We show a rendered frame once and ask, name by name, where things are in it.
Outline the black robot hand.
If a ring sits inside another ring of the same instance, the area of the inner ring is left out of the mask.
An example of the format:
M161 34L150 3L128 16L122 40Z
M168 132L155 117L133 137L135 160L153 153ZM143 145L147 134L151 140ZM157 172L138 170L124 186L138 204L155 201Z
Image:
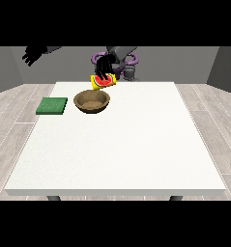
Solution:
M97 60L96 75L100 80L107 79L108 73L114 73L112 65L116 63L116 58L113 54L107 54Z
M47 51L46 46L27 46L22 60L31 67Z

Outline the brown wooden bowl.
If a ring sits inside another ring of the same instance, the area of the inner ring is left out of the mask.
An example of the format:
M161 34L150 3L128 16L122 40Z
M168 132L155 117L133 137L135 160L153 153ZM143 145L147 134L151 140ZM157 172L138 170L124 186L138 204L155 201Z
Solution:
M110 101L110 96L101 90L86 90L78 93L74 105L83 113L97 114L103 111Z

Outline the green square pad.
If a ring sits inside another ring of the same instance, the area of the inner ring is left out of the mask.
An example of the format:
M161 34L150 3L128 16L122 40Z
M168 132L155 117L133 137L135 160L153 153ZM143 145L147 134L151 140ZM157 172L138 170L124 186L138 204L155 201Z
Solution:
M66 97L44 97L37 110L37 115L62 115L68 99Z

